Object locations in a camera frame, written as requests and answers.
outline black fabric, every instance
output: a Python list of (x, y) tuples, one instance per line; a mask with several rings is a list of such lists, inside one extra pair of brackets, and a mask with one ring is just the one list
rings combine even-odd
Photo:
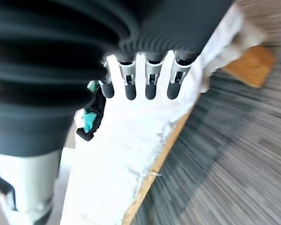
[(93, 127), (88, 133), (84, 131), (83, 127), (76, 130), (76, 133), (85, 141), (90, 141), (94, 137), (94, 133), (100, 127), (104, 115), (106, 98), (102, 93), (101, 87), (98, 88), (96, 94), (94, 95), (94, 98), (95, 99), (93, 99), (92, 104), (85, 108), (85, 111), (87, 113), (93, 112), (97, 115), (93, 122)]

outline black rubber finger pad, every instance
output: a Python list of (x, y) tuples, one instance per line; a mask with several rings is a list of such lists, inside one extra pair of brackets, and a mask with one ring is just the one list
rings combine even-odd
[(149, 99), (149, 100), (152, 100), (155, 98), (156, 96), (156, 85), (154, 84), (149, 84), (149, 85), (146, 85), (146, 98)]
[(135, 85), (125, 85), (126, 97), (129, 100), (134, 100), (136, 98), (136, 89)]
[(167, 96), (169, 99), (177, 98), (181, 85), (179, 83), (169, 83)]
[(103, 95), (106, 98), (112, 98), (114, 96), (114, 88), (112, 83), (107, 84), (107, 83), (103, 83), (103, 85), (101, 86)]

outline white cloth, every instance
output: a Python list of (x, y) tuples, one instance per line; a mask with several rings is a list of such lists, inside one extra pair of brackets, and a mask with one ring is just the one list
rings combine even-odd
[[(134, 101), (127, 100), (114, 56), (108, 58), (115, 96), (108, 99), (95, 137), (76, 138), (61, 225), (119, 225), (144, 174), (162, 150), (175, 122), (188, 112), (200, 92), (203, 68), (229, 45), (243, 17), (233, 6), (185, 77), (179, 96), (166, 96), (174, 54), (166, 56), (154, 100), (145, 97), (145, 58), (137, 55)], [(81, 114), (76, 116), (81, 127)]]

